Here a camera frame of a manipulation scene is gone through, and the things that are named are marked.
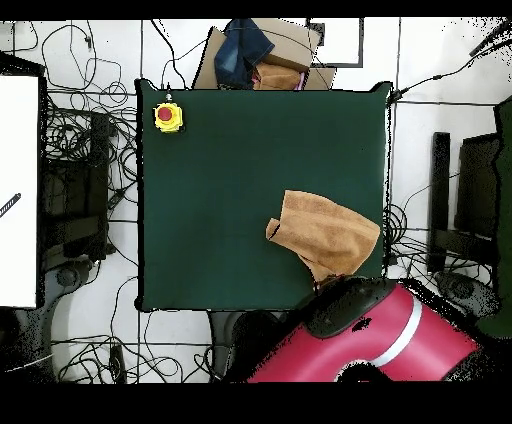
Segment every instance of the wire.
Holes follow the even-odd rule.
[[[311,50],[311,37],[309,35],[309,28],[308,28],[308,42],[309,42],[309,51],[311,52],[311,63],[313,63],[315,61],[315,58],[317,57],[317,53],[313,53],[313,50]],[[321,72],[318,70],[318,68],[313,68],[313,69],[316,69],[316,72],[317,74],[320,76],[320,78],[322,78],[325,86],[327,87],[327,90],[329,90],[329,86],[327,85],[327,81],[325,81],[323,75],[321,74]]]
[[[153,351],[152,351],[152,350],[151,350],[151,348],[149,347],[148,340],[147,340],[147,332],[148,332],[149,323],[150,323],[150,321],[151,321],[151,317],[153,316],[153,313],[154,313],[154,312],[151,312],[151,313],[149,314],[148,321],[147,321],[147,323],[146,323],[146,328],[145,328],[145,330],[144,330],[144,344],[146,345],[146,348],[148,349],[148,352],[149,352],[149,354],[151,355],[151,360],[153,361],[153,365],[154,365],[155,367],[157,367],[157,366],[158,366],[158,364],[159,364],[160,362],[163,362],[163,361],[160,361],[159,363],[156,363],[155,355],[153,355]],[[171,361],[173,361],[173,362],[174,362],[174,365],[176,365],[176,371],[174,371],[172,374],[165,374],[165,373],[163,373],[162,371],[160,371],[160,372],[162,373],[162,375],[164,375],[165,377],[173,377],[173,376],[175,376],[175,375],[178,373],[178,371],[181,371],[181,379],[180,379],[180,381],[183,381],[183,367],[181,366],[181,364],[179,363],[179,361],[177,361],[177,360],[176,360],[176,359],[174,359],[174,358],[171,358],[170,356],[165,357],[165,358],[164,358],[164,360],[171,360]]]
[[[131,262],[133,265],[135,265],[136,267],[139,266],[139,264],[137,264],[137,262],[135,261],[132,261],[130,258],[127,258],[125,255],[123,255],[123,253],[114,245],[114,243],[112,243],[112,240],[110,240],[110,236],[107,235],[107,239],[108,241],[110,242],[110,244],[112,246],[114,246],[114,248],[116,249],[117,253],[119,253],[124,259],[126,259],[128,262]]]
[[[36,28],[34,27],[34,23],[32,21],[28,21],[30,22],[30,25],[32,26],[32,31],[34,32],[34,35],[36,37],[36,41],[35,41],[35,44],[32,46],[32,47],[27,47],[27,48],[23,48],[23,49],[17,49],[16,48],[16,45],[15,45],[15,38],[16,38],[16,27],[15,27],[15,24],[13,24],[13,46],[12,46],[12,54],[14,55],[16,52],[27,52],[27,51],[30,51],[30,50],[34,50],[35,48],[37,48],[37,46],[39,45],[39,36],[37,35],[37,31],[36,31]]]
[[[162,31],[160,31],[160,28],[158,28],[158,26],[155,24],[155,21],[153,19],[151,19],[151,23],[153,24],[153,26],[155,27],[156,31],[158,32],[158,34],[160,34],[160,37],[162,37],[162,39],[167,43],[167,45],[169,46],[169,48],[171,49],[171,54],[172,54],[172,67],[174,69],[174,72],[176,72],[176,74],[179,75],[179,77],[181,78],[181,81],[183,81],[183,88],[185,88],[186,90],[188,90],[188,87],[187,87],[187,83],[185,82],[185,78],[183,78],[183,75],[180,74],[180,72],[178,71],[178,69],[176,69],[176,59],[174,58],[174,49],[172,47],[172,44],[171,42],[167,39],[167,37],[162,33]]]
[[[68,24],[68,25],[63,25],[61,26],[60,28],[57,28],[56,30],[52,31],[43,41],[43,44],[41,44],[41,55],[43,57],[43,62],[44,62],[44,66],[46,68],[46,74],[47,74],[47,79],[48,81],[50,82],[50,84],[54,85],[55,87],[59,87],[59,88],[62,88],[62,89],[66,89],[66,90],[87,90],[87,88],[89,88],[89,86],[92,84],[92,80],[94,79],[95,75],[96,75],[96,59],[97,59],[97,55],[96,55],[96,46],[94,44],[94,35],[92,33],[92,29],[91,29],[91,25],[89,23],[89,21],[86,21],[87,22],[87,27],[89,28],[89,33],[90,33],[90,40],[91,40],[91,47],[92,47],[92,50],[94,52],[94,70],[93,70],[93,75],[90,79],[90,81],[82,88],[77,88],[77,87],[67,87],[65,85],[58,85],[58,84],[55,84],[51,78],[50,78],[50,70],[48,68],[48,64],[46,63],[46,57],[44,55],[44,47],[45,47],[45,44],[46,42],[50,39],[50,37],[52,37],[53,35],[55,35],[57,32],[59,31],[62,31],[63,29],[65,28],[76,28],[77,30],[79,30],[80,32],[82,32],[82,34],[85,36],[85,38],[89,38],[89,36],[87,35],[87,33],[80,27],[76,26],[76,25],[73,25],[72,23],[71,24]],[[71,54],[73,55],[73,58],[75,60],[75,63],[76,62],[76,58],[73,54],[73,51],[72,51],[72,48],[71,48],[71,43],[70,43],[70,51],[71,51]]]
[[[454,178],[456,177],[457,175],[460,175],[460,172],[457,172],[456,174],[452,174],[448,177],[448,179],[450,178]],[[403,210],[405,211],[407,209],[407,205],[409,204],[409,201],[414,197],[416,196],[417,194],[420,194],[422,191],[425,191],[427,188],[431,187],[432,185],[436,184],[436,182],[433,182],[431,184],[429,184],[428,186],[426,187],[423,187],[421,190],[418,190],[416,193],[412,194],[411,196],[409,196],[409,198],[407,199],[407,201],[405,202],[405,206],[403,207]]]
[[[71,23],[72,26],[70,28],[76,29],[77,27]],[[92,31],[91,33],[91,43],[93,42]],[[48,41],[48,39],[52,36],[50,34],[44,41]],[[130,188],[136,185],[137,183],[137,173],[133,170],[129,162],[131,159],[135,158],[135,134],[136,128],[132,122],[136,122],[135,114],[137,112],[136,108],[125,106],[126,101],[128,100],[128,93],[126,88],[121,82],[122,79],[122,67],[119,63],[107,59],[102,59],[97,57],[95,54],[94,57],[89,58],[85,69],[82,71],[80,66],[78,65],[78,61],[74,56],[73,52],[73,31],[71,31],[71,40],[70,40],[70,54],[73,56],[73,60],[75,62],[78,73],[80,74],[80,78],[83,81],[83,86],[86,87],[88,85],[96,87],[98,92],[93,94],[88,94],[85,92],[85,88],[73,88],[73,87],[62,87],[65,89],[64,94],[69,94],[69,100],[72,108],[75,110],[63,109],[59,108],[55,101],[48,96],[48,119],[47,119],[47,157],[50,160],[67,160],[67,161],[77,161],[89,163],[91,166],[95,166],[96,164],[91,162],[89,158],[90,153],[90,141],[91,141],[91,116],[93,113],[103,113],[106,114],[109,118],[109,122],[113,129],[110,140],[109,140],[109,149],[104,152],[104,155],[100,158],[101,160],[108,160],[109,163],[109,173],[108,173],[108,189],[112,191],[115,195],[120,198],[120,201],[127,201],[131,203],[137,204],[136,201],[129,199],[127,197],[127,192]],[[97,63],[105,63],[106,65],[112,66],[115,68],[113,70],[113,76],[115,78],[114,81],[107,83],[106,87],[101,87],[96,84],[93,80],[96,75]],[[91,73],[90,69],[92,68],[92,76],[89,77],[88,74]],[[117,175],[117,183],[114,183],[115,177]],[[66,181],[64,178],[61,178],[62,184],[65,184]],[[53,198],[58,198],[59,196],[64,196],[64,192],[56,192],[54,190]],[[136,221],[124,220],[124,219],[111,219],[114,214],[117,206],[120,204],[116,202],[111,207],[109,222],[128,222],[135,223]],[[114,246],[119,254],[127,261],[131,262],[135,266],[137,263],[132,261],[128,257],[126,257],[122,252]],[[101,262],[99,263],[95,278],[87,284],[91,284],[94,282],[99,275],[99,271],[101,268]],[[140,375],[133,372],[135,367],[128,368],[126,370],[126,376],[131,378],[140,378],[143,375],[147,375],[148,373],[155,373],[163,382],[166,381],[165,373],[162,373],[158,366],[168,361],[173,361],[177,368],[177,372],[179,373],[179,379],[182,381],[184,379],[183,376],[183,367],[174,358],[171,357],[155,357],[152,355],[151,358],[147,358],[145,355],[140,353],[140,343],[138,344],[139,349],[130,349],[128,345],[122,342],[118,337],[114,335],[115,330],[115,316],[117,314],[117,308],[119,304],[119,297],[122,287],[127,284],[129,281],[125,281],[119,288],[116,293],[114,310],[111,317],[110,323],[110,335],[102,335],[102,336],[93,336],[88,338],[73,338],[66,341],[52,342],[52,345],[58,343],[71,343],[77,340],[84,339],[95,339],[96,341],[90,341],[85,343],[85,346],[68,362],[66,366],[61,368],[58,373],[59,381],[66,379],[69,370],[72,368],[76,368],[83,375],[79,376],[75,380],[75,383],[78,382],[88,382],[90,384],[99,382],[100,384],[107,384],[107,380],[105,379],[106,372],[110,374],[112,381],[115,381],[119,377],[119,366],[116,364],[116,361],[102,360],[102,357],[98,354],[100,351],[107,350],[109,347],[111,348],[114,343],[117,343],[126,349],[131,354],[135,355],[137,358],[137,362],[141,361],[138,365],[147,366],[148,369],[145,370]],[[150,345],[147,344],[148,350],[152,354]]]
[[[199,355],[198,353],[194,354],[194,362],[197,366],[197,368],[195,370],[193,370],[190,374],[188,374],[183,380],[182,380],[182,383],[186,383],[187,380],[192,377],[194,374],[196,374],[198,371],[203,371],[205,372],[206,374],[208,374],[210,377],[214,377],[214,378],[217,378],[217,379],[221,379],[220,376],[218,376],[217,374],[215,374],[215,372],[213,371],[213,369],[211,368],[211,364],[209,363],[209,359],[208,359],[208,354],[210,353],[210,351],[213,349],[213,345],[210,345],[206,348],[205,352],[203,355]],[[199,364],[197,362],[197,357],[200,357],[202,358],[202,362]]]
[[[167,62],[165,62],[165,65],[164,65],[164,70],[162,71],[162,79],[160,81],[160,88],[164,88],[164,75],[165,75],[165,70],[167,69],[167,65],[171,62],[177,62],[178,60],[181,60],[183,59],[185,56],[187,56],[189,53],[191,53],[192,51],[194,51],[197,47],[199,47],[201,44],[204,44],[208,41],[208,38],[205,38],[203,41],[200,41],[199,43],[197,43],[194,47],[192,47],[188,52],[186,52],[185,54],[181,55],[180,57],[176,58],[176,59],[169,59]]]
[[[29,362],[28,364],[22,365],[21,367],[12,368],[12,369],[7,370],[5,372],[12,372],[12,371],[17,371],[17,370],[21,370],[23,368],[30,367],[31,365],[38,364],[39,362],[43,362],[43,361],[46,361],[47,359],[50,359],[53,355],[54,354],[52,353],[50,355],[45,356],[44,358],[37,359],[35,361]]]
[[[400,262],[402,263],[401,268],[405,270],[405,276],[406,278],[411,277],[412,271],[416,271],[417,275],[415,275],[413,278],[423,278],[426,282],[426,284],[431,284],[437,289],[437,282],[435,281],[434,275],[428,275],[428,272],[422,272],[417,265],[427,266],[426,257],[427,255],[430,257],[435,256],[441,256],[444,258],[452,258],[452,261],[449,265],[445,264],[444,269],[445,272],[451,273],[455,272],[457,270],[468,270],[469,268],[477,267],[477,276],[475,277],[478,279],[480,276],[480,267],[484,267],[486,271],[489,274],[489,281],[486,283],[486,285],[490,285],[492,282],[492,273],[491,270],[484,264],[480,264],[477,262],[470,262],[468,259],[462,257],[459,254],[446,252],[446,253],[432,253],[428,251],[428,246],[426,243],[416,240],[414,238],[408,237],[405,235],[405,232],[407,231],[407,216],[405,214],[405,211],[401,208],[399,208],[396,205],[391,204],[390,208],[396,208],[397,213],[384,209],[384,223],[386,228],[386,234],[389,233],[390,235],[390,243],[391,243],[391,252],[392,256],[394,256],[397,259],[400,259]],[[425,231],[427,229],[424,228],[416,228],[413,230],[422,230]],[[412,250],[412,252],[403,252],[399,249],[399,247],[405,247],[409,250]],[[406,265],[405,259],[409,260],[409,264]]]
[[[433,75],[433,76],[431,76],[429,78],[425,78],[424,80],[422,80],[420,82],[417,82],[416,84],[413,84],[413,85],[411,85],[409,87],[406,87],[406,88],[403,88],[403,89],[400,89],[400,90],[396,90],[393,93],[391,93],[388,103],[391,104],[391,103],[394,103],[394,102],[398,101],[410,89],[415,88],[415,87],[417,87],[417,86],[419,86],[421,84],[424,84],[424,83],[426,83],[428,81],[437,81],[437,80],[440,80],[442,78],[458,74],[459,72],[461,72],[465,68],[470,67],[475,60],[477,60],[477,59],[479,59],[481,57],[484,57],[484,56],[486,56],[486,55],[488,55],[488,54],[490,54],[490,53],[492,53],[492,52],[494,52],[496,50],[499,50],[502,47],[508,46],[510,44],[512,44],[512,39],[504,40],[504,41],[501,41],[499,43],[493,44],[492,46],[488,47],[487,49],[482,50],[478,54],[476,54],[473,57],[471,57],[471,59],[469,59],[464,65],[462,65],[456,71],[448,72],[446,74]]]

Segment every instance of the emergency stop button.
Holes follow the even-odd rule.
[[[158,109],[158,117],[162,121],[170,121],[172,118],[171,109],[169,109],[168,107],[161,107],[160,109]]]
[[[182,110],[176,103],[161,103],[154,109],[155,126],[164,133],[178,132],[183,126]]]

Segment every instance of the towel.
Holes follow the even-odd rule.
[[[300,83],[299,72],[265,62],[256,65],[254,76],[254,90],[293,90]]]
[[[380,228],[325,197],[286,190],[281,218],[272,218],[266,237],[297,253],[316,283],[355,273],[370,256]]]

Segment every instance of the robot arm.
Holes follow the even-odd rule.
[[[479,351],[394,280],[337,281],[304,310],[247,381],[332,382],[354,362],[370,363],[391,380],[442,380]]]

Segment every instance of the cloth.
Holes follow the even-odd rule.
[[[286,190],[281,219],[270,220],[266,237],[299,255],[315,282],[350,275],[370,256],[380,228],[325,197]]]
[[[304,72],[300,73],[300,81],[297,84],[297,86],[293,89],[293,91],[300,91],[300,90],[302,90],[302,87],[304,85],[304,78],[305,78],[305,76],[306,76],[306,74]],[[258,73],[257,72],[253,73],[253,75],[252,75],[252,82],[254,82],[254,83],[259,82]]]
[[[294,90],[301,80],[299,72],[265,62],[256,65],[254,74],[254,90]]]
[[[214,59],[217,83],[251,89],[253,68],[275,46],[252,19],[233,19],[224,33],[227,38]]]

